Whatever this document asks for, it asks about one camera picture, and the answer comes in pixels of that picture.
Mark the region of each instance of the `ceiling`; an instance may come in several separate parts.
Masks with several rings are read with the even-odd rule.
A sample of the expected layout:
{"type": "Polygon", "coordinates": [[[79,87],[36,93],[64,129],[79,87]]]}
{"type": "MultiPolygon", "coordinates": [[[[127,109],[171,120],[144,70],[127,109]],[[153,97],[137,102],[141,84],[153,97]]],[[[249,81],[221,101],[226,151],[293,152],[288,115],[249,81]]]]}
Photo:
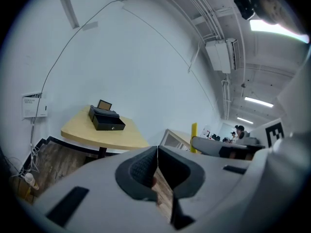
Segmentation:
{"type": "MultiPolygon", "coordinates": [[[[192,19],[201,35],[210,32],[206,23],[198,23],[201,15],[190,0],[175,0],[192,19]]],[[[308,45],[293,38],[274,33],[253,32],[249,21],[244,20],[235,7],[241,25],[245,43],[245,85],[241,100],[243,84],[242,40],[229,0],[207,0],[218,18],[225,38],[235,38],[239,42],[241,66],[232,71],[231,109],[229,119],[242,117],[254,122],[254,127],[282,117],[285,112],[276,97],[293,78],[307,55],[308,45]],[[274,104],[273,108],[248,102],[244,97],[263,100],[274,104]]]]}

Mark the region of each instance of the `black box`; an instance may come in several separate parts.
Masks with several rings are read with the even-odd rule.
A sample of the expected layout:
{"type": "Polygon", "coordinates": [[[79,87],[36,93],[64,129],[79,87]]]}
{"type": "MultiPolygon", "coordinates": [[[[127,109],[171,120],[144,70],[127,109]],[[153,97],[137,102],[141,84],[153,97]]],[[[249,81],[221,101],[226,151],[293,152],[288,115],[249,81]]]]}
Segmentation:
{"type": "Polygon", "coordinates": [[[118,117],[95,114],[93,124],[96,130],[123,130],[125,124],[118,117]]]}

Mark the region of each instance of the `cable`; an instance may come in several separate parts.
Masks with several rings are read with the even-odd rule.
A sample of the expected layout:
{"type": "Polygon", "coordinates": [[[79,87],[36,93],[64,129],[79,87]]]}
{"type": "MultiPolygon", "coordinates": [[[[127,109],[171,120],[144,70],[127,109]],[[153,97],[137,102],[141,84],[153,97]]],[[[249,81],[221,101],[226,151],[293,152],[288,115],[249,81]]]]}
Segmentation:
{"type": "MultiPolygon", "coordinates": [[[[117,1],[124,1],[124,0],[114,0],[114,1],[109,2],[109,3],[106,4],[102,9],[100,9],[95,15],[93,15],[85,24],[83,24],[83,26],[82,26],[81,28],[79,28],[79,30],[78,30],[76,33],[74,33],[74,35],[70,38],[70,40],[69,40],[69,41],[67,42],[67,44],[64,46],[64,48],[63,48],[62,51],[60,52],[59,56],[57,57],[56,61],[54,62],[53,66],[51,67],[50,71],[48,72],[48,75],[47,75],[47,77],[45,78],[45,81],[44,81],[43,86],[42,86],[42,89],[41,89],[41,94],[40,94],[40,96],[39,96],[38,105],[37,105],[37,109],[36,109],[36,113],[35,113],[35,117],[34,117],[34,119],[33,119],[33,122],[32,122],[32,120],[31,120],[31,122],[32,122],[32,130],[31,130],[31,138],[30,138],[31,154],[33,153],[33,135],[34,135],[34,128],[35,128],[35,121],[36,121],[37,116],[38,116],[38,109],[39,109],[39,104],[40,104],[40,100],[41,100],[41,95],[42,95],[42,92],[43,92],[45,83],[46,83],[46,81],[47,81],[47,79],[48,79],[48,77],[49,77],[49,75],[50,75],[52,69],[53,69],[54,66],[56,65],[57,61],[59,60],[60,56],[62,55],[62,53],[64,52],[64,50],[66,49],[66,47],[68,46],[68,44],[70,43],[70,41],[76,36],[76,34],[77,34],[85,25],[87,25],[88,22],[91,21],[100,11],[102,11],[102,10],[103,10],[104,8],[106,8],[108,5],[110,5],[110,4],[114,3],[114,2],[117,2],[117,1]]],[[[39,158],[38,158],[38,156],[36,156],[36,162],[39,163],[39,158]]]]}

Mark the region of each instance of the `power cord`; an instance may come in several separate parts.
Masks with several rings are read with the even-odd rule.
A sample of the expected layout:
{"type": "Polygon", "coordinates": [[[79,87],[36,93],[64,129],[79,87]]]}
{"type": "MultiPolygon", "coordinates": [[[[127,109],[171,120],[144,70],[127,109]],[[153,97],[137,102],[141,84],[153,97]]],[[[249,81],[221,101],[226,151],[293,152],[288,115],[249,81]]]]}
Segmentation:
{"type": "Polygon", "coordinates": [[[38,109],[39,109],[39,104],[40,104],[40,99],[42,96],[42,92],[45,86],[45,83],[52,71],[52,69],[54,68],[54,66],[56,65],[57,61],[59,60],[60,56],[62,55],[62,53],[64,52],[64,50],[66,49],[66,47],[68,46],[69,42],[76,36],[76,34],[85,26],[88,24],[88,22],[90,22],[100,11],[102,11],[104,8],[106,8],[108,5],[117,2],[117,1],[125,1],[125,0],[114,0],[111,1],[110,3],[108,3],[107,5],[105,5],[102,9],[100,9],[95,15],[93,15],[81,28],[79,28],[79,30],[74,33],[74,35],[70,38],[70,40],[67,42],[67,44],[64,46],[63,50],[60,52],[59,56],[57,57],[56,61],[54,62],[53,66],[51,67],[50,71],[48,72],[47,77],[45,78],[45,81],[43,83],[42,89],[41,89],[41,94],[39,96],[39,100],[38,100],[38,105],[37,105],[37,109],[36,109],[36,113],[35,113],[35,117],[33,117],[31,119],[31,125],[32,125],[32,129],[31,129],[31,137],[30,137],[30,151],[31,151],[31,168],[28,170],[28,172],[30,170],[34,170],[39,172],[39,169],[37,167],[37,165],[39,164],[39,157],[38,157],[38,152],[39,150],[35,151],[33,148],[33,136],[34,136],[34,129],[35,129],[35,121],[37,119],[37,115],[38,115],[38,109]]]}

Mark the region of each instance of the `black cash box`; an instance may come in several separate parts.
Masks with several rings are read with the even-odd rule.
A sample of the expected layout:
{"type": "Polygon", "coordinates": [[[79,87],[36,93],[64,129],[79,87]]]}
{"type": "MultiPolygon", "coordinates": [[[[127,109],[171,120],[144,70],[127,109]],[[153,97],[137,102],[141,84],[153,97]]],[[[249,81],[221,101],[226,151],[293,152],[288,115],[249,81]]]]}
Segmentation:
{"type": "Polygon", "coordinates": [[[88,115],[96,130],[123,130],[125,124],[115,111],[95,108],[91,105],[88,115]]]}

